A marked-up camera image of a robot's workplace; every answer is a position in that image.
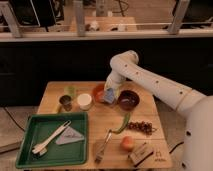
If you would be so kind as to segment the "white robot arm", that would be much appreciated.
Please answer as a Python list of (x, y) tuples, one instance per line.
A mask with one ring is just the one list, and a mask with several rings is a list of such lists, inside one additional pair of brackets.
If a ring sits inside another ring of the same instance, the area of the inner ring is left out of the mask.
[(138, 62), (132, 50), (113, 56), (105, 87), (116, 90), (130, 79), (176, 110), (186, 118), (181, 171), (213, 171), (213, 95), (142, 69)]

